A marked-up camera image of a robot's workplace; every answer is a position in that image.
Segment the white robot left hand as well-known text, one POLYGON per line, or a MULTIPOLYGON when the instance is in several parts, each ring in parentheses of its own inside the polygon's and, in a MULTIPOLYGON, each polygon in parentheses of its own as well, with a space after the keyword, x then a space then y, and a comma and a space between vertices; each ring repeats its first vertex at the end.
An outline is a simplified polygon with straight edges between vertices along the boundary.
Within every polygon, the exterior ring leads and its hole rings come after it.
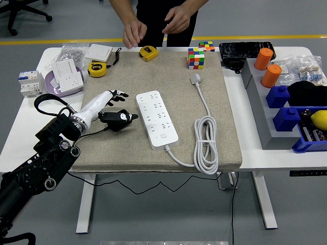
POLYGON ((107 105, 113 106, 111 101, 125 101, 128 94, 120 90, 107 90, 94 97, 80 112, 71 116, 72 120, 78 121, 82 126, 89 128, 91 122, 100 119, 103 123, 122 124, 129 123, 138 118, 137 114, 128 112, 105 112, 101 113, 107 105))

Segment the person's left hand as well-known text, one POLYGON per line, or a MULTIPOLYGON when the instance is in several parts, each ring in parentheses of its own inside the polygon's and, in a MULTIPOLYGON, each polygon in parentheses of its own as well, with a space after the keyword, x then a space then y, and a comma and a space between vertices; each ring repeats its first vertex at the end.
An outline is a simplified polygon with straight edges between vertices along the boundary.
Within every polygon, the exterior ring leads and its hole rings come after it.
POLYGON ((164 34, 177 34, 184 31, 190 24, 191 15, 183 6, 172 8, 165 17, 166 27, 164 34))

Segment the person's right hand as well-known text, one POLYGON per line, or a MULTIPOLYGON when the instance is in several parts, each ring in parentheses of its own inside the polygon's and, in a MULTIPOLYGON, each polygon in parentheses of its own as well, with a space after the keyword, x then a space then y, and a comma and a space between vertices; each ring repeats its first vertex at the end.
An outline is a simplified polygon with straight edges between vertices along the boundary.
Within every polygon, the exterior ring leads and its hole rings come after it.
POLYGON ((147 26, 137 18, 124 22, 123 43, 126 48, 138 47, 147 31, 147 26))

